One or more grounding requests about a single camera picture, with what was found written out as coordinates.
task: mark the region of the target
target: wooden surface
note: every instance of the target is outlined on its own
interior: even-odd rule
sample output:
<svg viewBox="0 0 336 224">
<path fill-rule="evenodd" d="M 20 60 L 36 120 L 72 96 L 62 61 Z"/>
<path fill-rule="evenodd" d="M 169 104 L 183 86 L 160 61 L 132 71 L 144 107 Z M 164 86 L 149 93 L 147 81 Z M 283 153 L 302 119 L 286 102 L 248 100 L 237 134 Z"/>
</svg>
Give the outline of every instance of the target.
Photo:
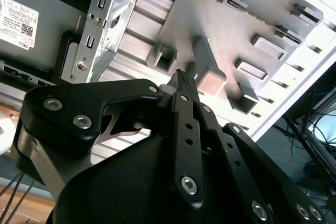
<svg viewBox="0 0 336 224">
<path fill-rule="evenodd" d="M 17 125 L 19 118 L 20 118 L 20 112 L 14 108 L 8 108 L 7 105 L 0 103 L 0 110 L 2 110 L 15 124 Z"/>
<path fill-rule="evenodd" d="M 3 196 L 0 197 L 0 207 L 1 212 L 3 212 L 4 208 L 6 207 L 8 200 L 12 194 L 12 190 L 9 189 Z M 18 191 L 14 197 L 13 203 L 9 208 L 9 212 L 6 215 L 5 220 L 9 217 L 12 210 L 20 200 L 24 193 Z M 49 199 L 40 198 L 34 195 L 27 195 L 27 197 L 22 202 L 21 206 L 15 213 L 14 217 L 12 218 L 10 224 L 41 224 L 46 223 L 48 216 L 52 209 L 54 208 L 54 201 Z"/>
</svg>

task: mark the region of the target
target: silver screw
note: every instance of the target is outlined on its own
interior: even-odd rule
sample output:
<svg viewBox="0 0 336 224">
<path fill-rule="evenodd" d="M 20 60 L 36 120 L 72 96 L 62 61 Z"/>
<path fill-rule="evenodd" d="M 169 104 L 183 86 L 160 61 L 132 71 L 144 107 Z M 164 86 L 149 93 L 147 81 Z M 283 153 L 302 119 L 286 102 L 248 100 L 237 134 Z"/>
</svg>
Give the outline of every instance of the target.
<svg viewBox="0 0 336 224">
<path fill-rule="evenodd" d="M 149 89 L 150 89 L 151 91 L 155 92 L 155 93 L 156 93 L 157 90 L 158 90 L 156 87 L 153 87 L 153 86 L 149 86 Z"/>
<path fill-rule="evenodd" d="M 311 213 L 318 219 L 318 220 L 322 220 L 322 217 L 320 215 L 320 213 L 313 208 L 312 206 L 309 207 L 309 210 L 311 211 Z"/>
<path fill-rule="evenodd" d="M 63 107 L 63 104 L 55 98 L 48 98 L 43 101 L 43 106 L 48 110 L 57 111 Z"/>
<path fill-rule="evenodd" d="M 188 194 L 194 195 L 197 193 L 197 185 L 196 185 L 196 182 L 192 178 L 188 176 L 184 176 L 181 179 L 181 185 Z"/>
<path fill-rule="evenodd" d="M 296 205 L 297 211 L 304 217 L 305 220 L 309 220 L 309 215 L 307 211 L 300 205 Z"/>
<path fill-rule="evenodd" d="M 92 126 L 91 119 L 86 115 L 76 115 L 73 118 L 72 123 L 83 130 L 86 130 Z"/>
<path fill-rule="evenodd" d="M 79 70 L 85 71 L 86 68 L 87 68 L 87 66 L 86 66 L 86 64 L 85 64 L 84 62 L 82 62 L 82 61 L 78 61 L 78 62 L 77 62 L 77 68 L 78 68 Z"/>
<path fill-rule="evenodd" d="M 256 201 L 252 201 L 252 210 L 259 217 L 260 220 L 267 220 L 267 213 L 264 208 Z"/>
<path fill-rule="evenodd" d="M 211 109 L 207 106 L 207 105 L 203 105 L 203 109 L 208 112 L 211 113 Z"/>
<path fill-rule="evenodd" d="M 186 97 L 185 95 L 182 95 L 182 94 L 181 94 L 181 99 L 182 99 L 183 101 L 188 101 L 188 97 Z"/>
<path fill-rule="evenodd" d="M 236 132 L 237 134 L 240 133 L 240 129 L 237 126 L 232 126 L 232 129 L 234 132 Z"/>
</svg>

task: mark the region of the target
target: metal drive bracket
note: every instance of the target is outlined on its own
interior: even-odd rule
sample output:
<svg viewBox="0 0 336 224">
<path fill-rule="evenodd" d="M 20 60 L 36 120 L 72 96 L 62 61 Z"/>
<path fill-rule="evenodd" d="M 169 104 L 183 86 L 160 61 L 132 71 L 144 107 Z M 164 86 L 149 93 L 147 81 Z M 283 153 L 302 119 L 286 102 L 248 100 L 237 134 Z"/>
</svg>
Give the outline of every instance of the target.
<svg viewBox="0 0 336 224">
<path fill-rule="evenodd" d="M 134 0 L 92 0 L 87 15 L 87 21 L 83 30 L 78 50 L 75 58 L 71 55 L 66 60 L 65 65 L 71 65 L 70 72 L 64 72 L 62 79 L 70 83 L 89 82 L 93 67 L 96 61 L 107 52 L 111 44 L 120 41 L 113 39 L 118 37 L 119 40 L 126 28 L 126 22 L 120 22 L 121 15 L 131 15 L 129 9 L 132 8 Z M 114 29 L 117 25 L 123 26 L 123 29 Z"/>
</svg>

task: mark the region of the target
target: white sticker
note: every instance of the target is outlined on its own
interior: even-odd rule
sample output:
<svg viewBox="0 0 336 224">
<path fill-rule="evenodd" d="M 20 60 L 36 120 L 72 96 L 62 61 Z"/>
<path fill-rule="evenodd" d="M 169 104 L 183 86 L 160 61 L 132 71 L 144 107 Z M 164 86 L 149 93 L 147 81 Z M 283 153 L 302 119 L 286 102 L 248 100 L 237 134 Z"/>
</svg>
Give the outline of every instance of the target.
<svg viewBox="0 0 336 224">
<path fill-rule="evenodd" d="M 38 12 L 13 0 L 0 0 L 0 39 L 29 50 L 35 45 Z"/>
</svg>

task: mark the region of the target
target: rectangular slot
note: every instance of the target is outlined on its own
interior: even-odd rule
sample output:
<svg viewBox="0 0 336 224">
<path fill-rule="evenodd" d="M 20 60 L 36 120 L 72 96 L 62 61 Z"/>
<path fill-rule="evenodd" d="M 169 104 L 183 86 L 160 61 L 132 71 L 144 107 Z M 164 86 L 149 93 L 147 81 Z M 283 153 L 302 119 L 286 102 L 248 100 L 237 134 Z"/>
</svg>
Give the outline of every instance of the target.
<svg viewBox="0 0 336 224">
<path fill-rule="evenodd" d="M 298 65 L 290 65 L 291 67 L 295 68 L 296 70 L 298 70 L 299 72 L 303 72 L 305 69 L 301 66 Z"/>
<path fill-rule="evenodd" d="M 284 42 L 286 42 L 287 44 L 291 45 L 291 46 L 300 46 L 301 45 L 301 41 L 294 39 L 293 37 L 287 36 L 284 33 L 281 33 L 279 31 L 275 32 L 275 36 L 281 38 Z"/>
<path fill-rule="evenodd" d="M 281 47 L 278 47 L 277 45 L 275 45 L 271 41 L 260 37 L 259 35 L 256 35 L 252 39 L 251 43 L 256 48 L 264 51 L 268 55 L 271 55 L 271 56 L 277 58 L 278 60 L 282 60 L 287 55 L 287 51 L 285 51 Z"/>
<path fill-rule="evenodd" d="M 248 7 L 247 4 L 240 0 L 218 0 L 218 2 L 220 2 L 230 10 L 233 10 L 235 13 L 244 13 L 246 8 Z"/>
<path fill-rule="evenodd" d="M 163 47 L 158 58 L 159 60 L 156 63 L 156 67 L 165 72 L 169 72 L 173 63 L 176 61 L 176 52 Z"/>
<path fill-rule="evenodd" d="M 265 81 L 266 78 L 268 77 L 268 74 L 254 66 L 252 66 L 251 64 L 242 61 L 241 59 L 238 59 L 235 67 L 238 71 L 253 77 L 253 78 L 257 78 L 260 81 Z"/>
<path fill-rule="evenodd" d="M 288 88 L 289 86 L 283 82 L 280 82 L 280 81 L 273 81 L 275 84 L 281 86 L 282 88 L 286 89 Z"/>
<path fill-rule="evenodd" d="M 245 126 L 243 126 L 243 125 L 241 125 L 241 124 L 238 124 L 239 125 L 239 127 L 241 127 L 244 131 L 248 131 L 250 128 L 248 128 L 248 127 L 245 127 Z"/>
<path fill-rule="evenodd" d="M 19 77 L 19 78 L 21 78 L 23 80 L 26 80 L 26 81 L 29 81 L 29 79 L 30 79 L 28 75 L 23 74 L 23 73 L 19 73 L 15 69 L 12 69 L 12 68 L 9 68 L 9 67 L 6 67 L 6 66 L 4 66 L 4 72 L 10 73 L 10 74 L 12 74 L 12 75 L 14 75 L 16 77 Z"/>
<path fill-rule="evenodd" d="M 233 110 L 239 111 L 243 114 L 248 114 L 259 102 L 259 99 L 252 88 L 241 85 L 240 83 L 238 86 L 243 94 L 243 97 L 239 100 L 228 97 L 230 106 Z"/>
<path fill-rule="evenodd" d="M 98 1 L 98 8 L 103 10 L 104 7 L 105 7 L 105 3 L 106 3 L 106 0 L 99 0 Z"/>
<path fill-rule="evenodd" d="M 322 49 L 321 49 L 321 48 L 318 48 L 317 46 L 314 46 L 314 45 L 307 45 L 307 47 L 308 47 L 310 50 L 316 52 L 317 54 L 319 54 L 320 52 L 322 52 Z"/>
<path fill-rule="evenodd" d="M 43 81 L 40 81 L 40 80 L 37 80 L 37 85 L 42 86 L 42 87 L 49 86 L 49 84 L 47 84 L 47 83 L 45 83 Z"/>
<path fill-rule="evenodd" d="M 292 15 L 295 15 L 300 20 L 306 22 L 309 25 L 317 25 L 323 18 L 323 13 L 313 11 L 311 8 L 302 5 L 296 5 L 296 10 L 294 10 Z"/>
<path fill-rule="evenodd" d="M 257 118 L 260 118 L 261 117 L 261 115 L 260 114 L 258 114 L 258 113 L 255 113 L 255 112 L 251 112 L 251 115 L 254 115 L 255 117 L 257 117 Z"/>
<path fill-rule="evenodd" d="M 92 48 L 94 41 L 95 41 L 95 38 L 92 38 L 91 36 L 88 36 L 88 39 L 86 41 L 86 47 Z"/>
<path fill-rule="evenodd" d="M 265 102 L 268 102 L 270 104 L 273 104 L 274 101 L 272 99 L 269 99 L 269 98 L 265 98 L 265 97 L 259 97 L 260 99 L 264 100 Z"/>
<path fill-rule="evenodd" d="M 284 42 L 291 46 L 298 47 L 304 41 L 300 35 L 294 33 L 292 30 L 289 30 L 284 26 L 275 27 L 275 30 L 275 36 L 281 38 Z"/>
</svg>

